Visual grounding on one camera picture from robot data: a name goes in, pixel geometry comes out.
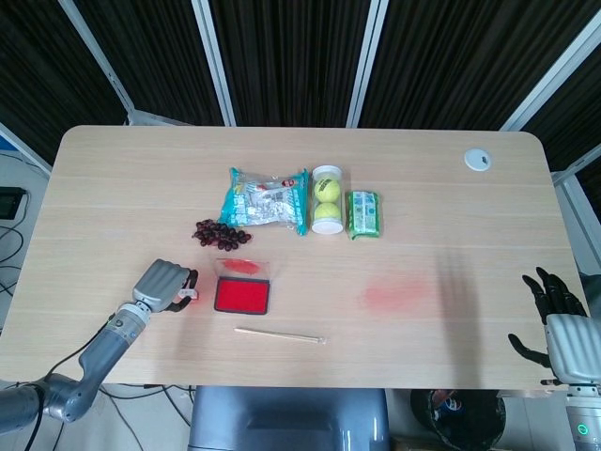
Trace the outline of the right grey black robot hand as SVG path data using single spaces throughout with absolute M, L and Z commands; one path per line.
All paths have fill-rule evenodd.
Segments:
M 513 349 L 524 359 L 554 375 L 556 385 L 598 385 L 600 383 L 600 320 L 589 315 L 582 302 L 556 274 L 541 267 L 536 279 L 524 274 L 539 313 L 547 350 L 526 347 L 509 334 Z

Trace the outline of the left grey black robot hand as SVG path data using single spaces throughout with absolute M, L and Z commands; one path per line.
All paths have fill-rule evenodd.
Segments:
M 132 289 L 132 301 L 151 313 L 178 313 L 197 298 L 198 271 L 156 259 Z

